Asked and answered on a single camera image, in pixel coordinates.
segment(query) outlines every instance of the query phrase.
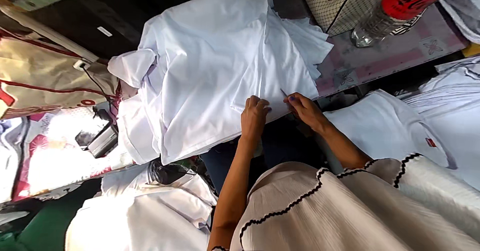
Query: coca-cola bottle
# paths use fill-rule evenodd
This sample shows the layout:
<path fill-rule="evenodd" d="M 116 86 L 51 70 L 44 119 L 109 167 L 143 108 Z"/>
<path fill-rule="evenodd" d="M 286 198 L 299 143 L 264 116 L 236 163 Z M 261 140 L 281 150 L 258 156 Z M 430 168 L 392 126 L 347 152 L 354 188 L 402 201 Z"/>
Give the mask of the coca-cola bottle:
<path fill-rule="evenodd" d="M 411 20 L 437 0 L 381 0 L 364 16 L 352 32 L 358 48 L 369 47 L 383 40 L 394 29 Z"/>

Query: needle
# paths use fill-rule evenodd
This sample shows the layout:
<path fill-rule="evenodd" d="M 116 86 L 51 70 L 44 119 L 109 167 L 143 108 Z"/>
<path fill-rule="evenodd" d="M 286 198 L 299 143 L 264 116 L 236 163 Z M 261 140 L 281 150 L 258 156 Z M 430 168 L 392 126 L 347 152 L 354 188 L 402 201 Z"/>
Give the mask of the needle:
<path fill-rule="evenodd" d="M 282 91 L 282 93 L 285 97 L 288 97 L 288 95 L 285 93 L 285 91 L 282 88 L 280 88 L 280 90 Z"/>

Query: white cloth pile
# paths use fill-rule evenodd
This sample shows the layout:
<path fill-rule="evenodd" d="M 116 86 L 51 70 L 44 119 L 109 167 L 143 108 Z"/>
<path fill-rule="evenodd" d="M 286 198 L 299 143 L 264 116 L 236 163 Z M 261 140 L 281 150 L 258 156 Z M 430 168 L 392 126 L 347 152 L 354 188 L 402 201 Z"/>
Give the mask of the white cloth pile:
<path fill-rule="evenodd" d="M 27 127 L 25 117 L 0 120 L 0 204 L 12 199 Z"/>
<path fill-rule="evenodd" d="M 217 203 L 207 183 L 186 174 L 162 186 L 147 170 L 105 176 L 102 196 L 86 200 L 70 223 L 65 250 L 206 250 Z"/>
<path fill-rule="evenodd" d="M 108 70 L 138 96 L 119 106 L 119 143 L 136 163 L 207 152 L 241 133 L 251 95 L 270 101 L 267 121 L 288 113 L 282 88 L 318 96 L 314 79 L 332 49 L 309 19 L 281 19 L 267 0 L 193 0 L 145 24 L 137 51 Z"/>
<path fill-rule="evenodd" d="M 436 66 L 440 73 L 403 99 L 453 156 L 452 173 L 480 190 L 480 57 Z"/>
<path fill-rule="evenodd" d="M 480 44 L 480 0 L 440 0 L 462 34 Z"/>
<path fill-rule="evenodd" d="M 324 114 L 373 159 L 402 160 L 418 152 L 440 166 L 455 165 L 425 119 L 382 90 L 369 93 L 349 107 Z"/>

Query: table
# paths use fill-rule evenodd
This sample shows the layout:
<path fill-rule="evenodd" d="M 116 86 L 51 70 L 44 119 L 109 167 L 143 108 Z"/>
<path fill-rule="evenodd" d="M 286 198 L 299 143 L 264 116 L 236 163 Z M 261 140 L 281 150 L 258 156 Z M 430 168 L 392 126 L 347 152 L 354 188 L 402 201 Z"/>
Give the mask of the table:
<path fill-rule="evenodd" d="M 273 0 L 273 4 L 282 18 L 310 17 L 313 21 L 305 0 Z M 319 97 L 446 56 L 468 45 L 465 38 L 454 33 L 435 5 L 409 32 L 388 36 L 377 46 L 356 48 L 350 34 L 351 31 L 327 39 L 334 47 L 317 68 L 321 73 L 315 81 Z"/>

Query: white fabric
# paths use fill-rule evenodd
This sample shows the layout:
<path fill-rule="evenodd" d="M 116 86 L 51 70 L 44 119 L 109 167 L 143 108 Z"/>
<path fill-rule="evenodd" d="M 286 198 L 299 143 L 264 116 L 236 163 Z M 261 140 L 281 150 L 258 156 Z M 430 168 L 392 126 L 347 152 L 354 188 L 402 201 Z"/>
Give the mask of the white fabric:
<path fill-rule="evenodd" d="M 231 251 L 480 248 L 480 193 L 418 154 L 339 175 L 285 162 L 247 200 Z"/>
<path fill-rule="evenodd" d="M 65 250 L 205 250 L 204 225 L 217 203 L 205 181 L 185 175 L 159 186 L 150 183 L 147 169 L 105 176 L 103 195 L 86 200 L 70 223 Z"/>
<path fill-rule="evenodd" d="M 401 160 L 409 153 L 418 152 L 440 166 L 454 165 L 425 120 L 382 90 L 369 93 L 349 107 L 324 114 L 373 159 Z M 431 147 L 428 139 L 433 140 L 436 147 Z"/>
<path fill-rule="evenodd" d="M 127 149 L 135 163 L 143 164 L 159 157 L 154 150 L 157 140 L 148 124 L 140 95 L 135 95 L 118 105 L 118 143 Z"/>
<path fill-rule="evenodd" d="M 26 127 L 27 119 L 24 117 L 0 120 L 0 203 L 12 199 Z"/>
<path fill-rule="evenodd" d="M 479 44 L 480 0 L 441 0 L 440 3 L 462 34 L 468 40 Z"/>
<path fill-rule="evenodd" d="M 0 225 L 3 225 L 4 223 L 8 223 L 10 221 L 13 221 L 15 219 L 18 219 L 27 215 L 28 215 L 27 211 L 14 211 L 14 212 L 8 212 L 8 213 L 0 213 Z"/>
<path fill-rule="evenodd" d="M 270 101 L 267 121 L 288 113 L 280 88 L 317 97 L 314 64 L 333 47 L 326 38 L 306 20 L 280 19 L 267 0 L 193 0 L 149 20 L 139 55 L 115 57 L 108 69 L 139 88 L 152 148 L 167 164 L 237 137 L 250 95 Z"/>
<path fill-rule="evenodd" d="M 480 57 L 436 66 L 439 75 L 404 99 L 426 118 L 447 145 L 457 169 L 452 173 L 480 190 Z"/>

